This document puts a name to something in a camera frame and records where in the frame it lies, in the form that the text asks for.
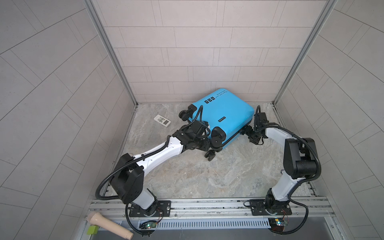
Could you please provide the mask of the blue suitcase with black lining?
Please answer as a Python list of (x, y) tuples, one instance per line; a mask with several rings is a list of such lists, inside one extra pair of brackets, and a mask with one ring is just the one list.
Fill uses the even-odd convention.
[(223, 150), (251, 123), (254, 113), (251, 105), (230, 91), (219, 89), (182, 110), (179, 118), (187, 121), (187, 125), (195, 121), (208, 122), (211, 144), (205, 158), (211, 161), (216, 152)]

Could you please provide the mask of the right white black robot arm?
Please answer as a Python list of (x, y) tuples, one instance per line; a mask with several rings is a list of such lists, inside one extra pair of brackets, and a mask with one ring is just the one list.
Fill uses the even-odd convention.
[(247, 126), (243, 133), (255, 145), (264, 139), (272, 139), (284, 148), (284, 169), (280, 180), (268, 190), (264, 200), (249, 200), (245, 207), (250, 208), (254, 216), (290, 215), (294, 191), (302, 183), (316, 179), (321, 174), (315, 141), (302, 138), (279, 124), (269, 122), (260, 108), (257, 108), (254, 115), (254, 126)]

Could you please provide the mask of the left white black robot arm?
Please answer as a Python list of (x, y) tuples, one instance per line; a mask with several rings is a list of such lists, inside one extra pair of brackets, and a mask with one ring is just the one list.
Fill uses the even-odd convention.
[(96, 189), (96, 199), (102, 201), (120, 199), (125, 205), (140, 207), (142, 213), (151, 216), (158, 207), (158, 199), (144, 189), (145, 176), (160, 164), (186, 150), (206, 151), (210, 146), (211, 130), (206, 121), (192, 121), (173, 135), (167, 136), (163, 144), (140, 155), (124, 154), (118, 164)]

